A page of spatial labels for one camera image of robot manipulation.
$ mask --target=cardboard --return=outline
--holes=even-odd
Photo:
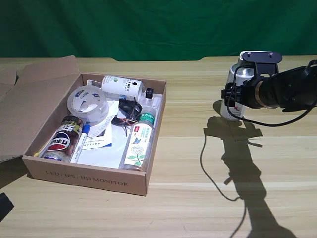
[[[28,65],[16,85],[0,101],[0,158],[22,155],[35,179],[146,195],[150,181],[159,126],[166,99],[166,81],[142,80],[146,87],[163,95],[158,124],[145,172],[110,169],[48,160],[33,155],[69,114],[67,98],[87,80],[101,82],[104,75],[79,73],[74,56]]]
[[[0,102],[7,96],[8,92],[14,87],[16,81],[17,70],[15,68],[8,68],[0,71]],[[0,155],[0,163],[16,156],[2,156]]]

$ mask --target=white marker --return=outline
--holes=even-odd
[[[81,136],[78,140],[78,143],[76,145],[76,148],[74,150],[73,155],[70,158],[70,162],[71,163],[77,163],[78,162],[78,158],[80,156],[80,153],[84,147],[86,138],[87,138],[87,134],[89,133],[90,130],[90,125],[85,125],[83,128],[83,132],[81,133]]]

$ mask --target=wooden table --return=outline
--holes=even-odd
[[[316,58],[285,56],[279,69]],[[0,69],[42,60],[1,58]],[[0,165],[0,191],[15,206],[0,223],[0,237],[316,237],[317,110],[276,128],[225,122],[217,113],[220,91],[237,60],[78,59],[85,72],[167,80],[149,193],[142,197],[35,180],[24,175],[20,160],[13,160]],[[245,116],[277,123],[299,113],[247,109]],[[205,170],[225,196],[244,200],[225,199],[204,174],[205,137]],[[225,185],[229,171],[233,181]]]

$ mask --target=can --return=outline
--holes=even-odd
[[[43,158],[69,162],[83,127],[84,123],[80,118],[64,117]]]
[[[234,72],[236,68],[239,66],[239,64],[234,64],[229,71],[227,83],[232,83],[234,78]],[[236,85],[240,86],[243,84],[244,81],[250,80],[253,77],[254,70],[252,68],[240,68],[237,71],[236,75]],[[229,107],[229,110],[236,116],[242,117],[244,115],[244,112],[246,110],[246,106],[243,106],[240,103],[235,103],[234,107]],[[220,114],[227,120],[238,120],[237,118],[230,115],[230,113],[227,110],[227,106],[224,104],[224,99],[222,99],[221,102],[221,108],[220,108]]]

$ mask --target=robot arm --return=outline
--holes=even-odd
[[[225,105],[229,102],[233,107],[237,102],[249,108],[283,108],[285,112],[316,106],[317,60],[278,73],[277,63],[281,59],[274,52],[242,52],[239,67],[253,68],[254,76],[240,86],[227,83],[221,91]]]

